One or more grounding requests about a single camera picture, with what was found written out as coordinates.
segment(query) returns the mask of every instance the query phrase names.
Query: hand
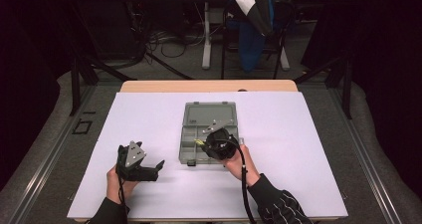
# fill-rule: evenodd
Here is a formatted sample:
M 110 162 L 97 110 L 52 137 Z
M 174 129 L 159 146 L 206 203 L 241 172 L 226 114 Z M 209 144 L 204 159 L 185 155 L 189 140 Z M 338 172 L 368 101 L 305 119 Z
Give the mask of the hand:
M 255 167 L 252 156 L 249 153 L 249 148 L 245 144 L 240 144 L 240 149 L 245 157 L 246 170 L 246 183 L 248 186 L 254 185 L 261 175 Z M 227 158 L 220 161 L 237 179 L 242 179 L 242 157 L 239 150 L 236 150 L 235 154 L 231 158 Z
M 127 200 L 134 187 L 139 183 L 138 181 L 125 181 L 122 180 L 124 199 Z M 118 197 L 120 186 L 118 184 L 118 175 L 115 172 L 115 166 L 106 174 L 106 197 L 117 204 L 121 204 Z

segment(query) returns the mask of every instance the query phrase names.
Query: gray floor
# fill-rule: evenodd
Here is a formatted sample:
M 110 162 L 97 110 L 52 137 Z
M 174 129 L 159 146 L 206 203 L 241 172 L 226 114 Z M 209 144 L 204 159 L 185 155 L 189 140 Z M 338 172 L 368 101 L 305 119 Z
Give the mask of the gray floor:
M 290 31 L 286 53 L 291 69 L 280 72 L 278 79 L 294 79 L 306 69 L 300 65 L 300 60 L 312 29 L 312 25 L 301 25 Z M 177 59 L 162 56 L 160 47 L 154 55 L 195 79 L 218 80 L 221 46 L 218 35 L 213 38 L 209 70 L 201 68 L 201 44 L 187 47 Z M 182 51 L 174 44 L 164 44 L 163 49 L 168 55 Z M 156 62 L 150 64 L 148 61 L 144 59 L 120 71 L 138 80 L 181 79 Z M 235 66 L 237 60 L 233 56 L 229 61 L 230 66 Z M 96 87 L 83 85 L 83 106 L 73 117 L 69 116 L 72 108 L 70 74 L 58 79 L 62 89 L 54 111 L 0 193 L 0 223 L 75 223 L 66 218 L 72 195 L 78 189 L 114 95 L 121 86 L 120 81 L 103 71 L 98 70 L 98 75 L 101 81 Z M 271 73 L 232 71 L 227 75 L 228 79 L 260 79 L 270 77 Z M 364 92 L 353 85 L 353 120 L 346 120 L 338 108 L 338 90 L 327 90 L 322 84 L 324 77 L 325 74 L 318 75 L 299 89 L 307 100 L 349 213 L 349 217 L 331 223 L 422 223 L 420 199 L 401 181 L 376 140 Z M 93 122 L 88 134 L 72 134 L 79 118 Z

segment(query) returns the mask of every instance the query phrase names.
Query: gray plastic box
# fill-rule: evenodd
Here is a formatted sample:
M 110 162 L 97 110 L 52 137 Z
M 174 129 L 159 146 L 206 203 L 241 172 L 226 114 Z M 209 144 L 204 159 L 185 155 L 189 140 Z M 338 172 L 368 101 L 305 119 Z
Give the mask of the gray plastic box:
M 180 138 L 180 163 L 188 164 L 189 166 L 219 163 L 214 158 L 208 157 L 194 141 L 194 139 L 205 141 L 208 134 L 204 134 L 203 130 L 213 124 L 213 122 L 219 120 L 231 120 L 224 127 L 239 140 L 235 103 L 186 104 Z

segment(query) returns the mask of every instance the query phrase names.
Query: white tabletop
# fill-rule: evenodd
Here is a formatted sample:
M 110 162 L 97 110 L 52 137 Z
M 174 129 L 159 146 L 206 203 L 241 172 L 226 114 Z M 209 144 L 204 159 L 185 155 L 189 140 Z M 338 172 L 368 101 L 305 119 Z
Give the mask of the white tabletop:
M 239 180 L 219 164 L 189 167 L 178 159 L 185 104 L 223 101 L 236 103 L 239 134 L 276 187 L 292 192 L 313 219 L 347 216 L 302 93 L 226 92 L 116 94 L 68 217 L 95 215 L 118 146 L 134 140 L 142 141 L 147 153 L 142 166 L 165 163 L 156 182 L 140 183 L 133 191 L 130 219 L 247 220 Z

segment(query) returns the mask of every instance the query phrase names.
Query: black sleeve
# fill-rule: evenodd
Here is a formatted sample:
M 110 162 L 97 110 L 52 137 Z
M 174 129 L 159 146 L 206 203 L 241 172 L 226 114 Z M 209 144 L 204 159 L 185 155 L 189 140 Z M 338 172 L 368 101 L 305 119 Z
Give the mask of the black sleeve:
M 258 213 L 265 223 L 313 223 L 298 200 L 290 192 L 274 187 L 264 174 L 248 190 L 257 202 Z
M 125 209 L 123 205 L 119 205 L 108 198 L 103 200 L 102 205 L 97 211 L 96 215 L 86 222 L 86 224 L 122 224 L 124 219 L 127 218 L 124 213 Z

